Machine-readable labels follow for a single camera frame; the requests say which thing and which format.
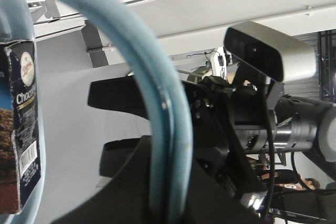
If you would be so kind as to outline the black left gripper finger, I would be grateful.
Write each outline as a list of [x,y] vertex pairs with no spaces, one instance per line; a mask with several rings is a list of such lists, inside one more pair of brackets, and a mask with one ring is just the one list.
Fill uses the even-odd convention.
[[[154,223],[149,207],[150,138],[143,136],[121,172],[98,193],[54,223]],[[175,223],[264,223],[192,163],[184,214]]]

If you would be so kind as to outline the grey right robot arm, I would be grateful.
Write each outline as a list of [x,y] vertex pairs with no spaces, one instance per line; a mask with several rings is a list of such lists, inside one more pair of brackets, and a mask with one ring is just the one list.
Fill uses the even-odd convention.
[[[194,156],[219,183],[240,154],[265,154],[266,118],[261,96],[251,87],[233,86],[216,77],[183,82],[193,124]],[[270,124],[277,153],[303,152],[327,175],[335,177],[335,106],[292,97],[271,99]],[[133,77],[92,82],[89,106],[147,119],[142,94]]]

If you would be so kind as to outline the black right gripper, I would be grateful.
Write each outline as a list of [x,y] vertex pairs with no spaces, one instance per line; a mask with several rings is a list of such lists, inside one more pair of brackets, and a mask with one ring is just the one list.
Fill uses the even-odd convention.
[[274,151],[267,87],[233,86],[217,79],[183,85],[194,133],[191,205],[265,208],[272,183],[257,177],[246,155]]

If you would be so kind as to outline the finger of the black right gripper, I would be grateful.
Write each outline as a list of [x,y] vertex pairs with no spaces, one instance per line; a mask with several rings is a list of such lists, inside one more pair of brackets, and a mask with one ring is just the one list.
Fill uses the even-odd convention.
[[105,143],[100,158],[100,176],[115,178],[132,160],[138,146],[146,141],[147,137],[141,137]]
[[[202,112],[202,83],[182,81],[179,90],[184,90],[186,99],[190,105],[193,119],[201,119]],[[158,105],[159,102],[172,101],[175,88],[152,87],[141,90],[133,78],[115,78],[99,80],[90,84],[88,105],[93,108],[118,111],[149,119],[148,107],[151,103]]]

